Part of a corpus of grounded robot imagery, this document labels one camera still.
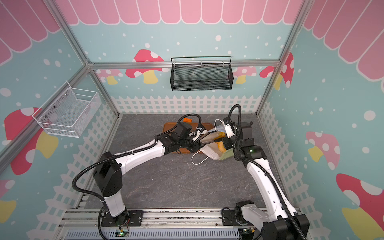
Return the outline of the twisted ring fake bread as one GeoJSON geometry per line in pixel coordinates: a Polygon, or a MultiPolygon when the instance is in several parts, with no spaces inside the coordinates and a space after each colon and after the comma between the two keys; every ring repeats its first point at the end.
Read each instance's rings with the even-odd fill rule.
{"type": "Polygon", "coordinates": [[[221,153],[225,153],[225,152],[227,151],[227,149],[226,149],[225,146],[224,146],[223,141],[218,142],[217,145],[218,145],[218,149],[219,149],[219,151],[220,151],[221,153]]]}

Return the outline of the steel tongs with black tips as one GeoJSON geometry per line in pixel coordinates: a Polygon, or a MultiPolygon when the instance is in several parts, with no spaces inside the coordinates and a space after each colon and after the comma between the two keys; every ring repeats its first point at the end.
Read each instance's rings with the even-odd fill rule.
{"type": "Polygon", "coordinates": [[[195,137],[193,137],[191,140],[190,140],[190,142],[191,143],[198,143],[200,140],[202,140],[203,138],[205,138],[205,137],[207,137],[208,135],[210,135],[210,134],[213,134],[213,133],[216,133],[217,132],[217,130],[215,130],[215,129],[213,129],[213,130],[204,130],[204,131],[202,131],[202,130],[200,130],[200,129],[198,129],[197,130],[197,134],[196,134],[196,136],[195,137]]]}

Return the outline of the white paper bag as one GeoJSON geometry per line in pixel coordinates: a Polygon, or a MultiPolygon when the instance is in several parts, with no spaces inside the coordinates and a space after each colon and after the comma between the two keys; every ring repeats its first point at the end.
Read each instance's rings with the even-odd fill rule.
{"type": "Polygon", "coordinates": [[[214,127],[210,130],[217,130],[216,133],[210,134],[207,137],[200,140],[204,147],[201,148],[198,152],[196,152],[192,158],[191,163],[195,166],[198,166],[205,162],[207,159],[211,159],[214,161],[222,161],[226,160],[228,158],[231,158],[234,156],[234,150],[233,148],[230,150],[227,150],[225,153],[221,153],[218,149],[218,142],[221,142],[223,140],[223,137],[226,136],[224,126],[227,125],[224,120],[216,119],[214,122],[214,127]],[[196,154],[204,154],[206,157],[200,161],[200,162],[194,162],[194,157],[196,154]]]}

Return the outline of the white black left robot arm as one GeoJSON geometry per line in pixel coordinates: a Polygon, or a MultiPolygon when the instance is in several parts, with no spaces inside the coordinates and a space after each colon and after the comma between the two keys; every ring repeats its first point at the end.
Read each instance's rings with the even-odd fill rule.
{"type": "Polygon", "coordinates": [[[186,114],[169,130],[155,135],[154,139],[138,148],[121,154],[105,153],[105,158],[80,171],[72,181],[72,188],[79,192],[97,197],[102,201],[103,212],[110,214],[116,226],[122,226],[130,220],[130,214],[124,204],[121,189],[122,176],[133,168],[167,154],[187,149],[197,152],[204,144],[200,142],[206,128],[198,114],[186,114]],[[78,180],[88,171],[94,169],[94,179],[101,193],[82,189],[78,180]]]}

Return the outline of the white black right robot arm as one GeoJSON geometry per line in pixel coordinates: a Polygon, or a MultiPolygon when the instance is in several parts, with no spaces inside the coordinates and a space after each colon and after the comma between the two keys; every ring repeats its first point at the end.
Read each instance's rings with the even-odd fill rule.
{"type": "Polygon", "coordinates": [[[254,144],[252,130],[242,123],[242,107],[235,104],[229,111],[225,129],[233,144],[234,158],[242,162],[253,177],[266,205],[266,211],[256,204],[243,201],[237,204],[237,221],[252,224],[263,240],[306,240],[310,227],[306,215],[299,214],[285,196],[274,177],[264,150],[254,144]]]}

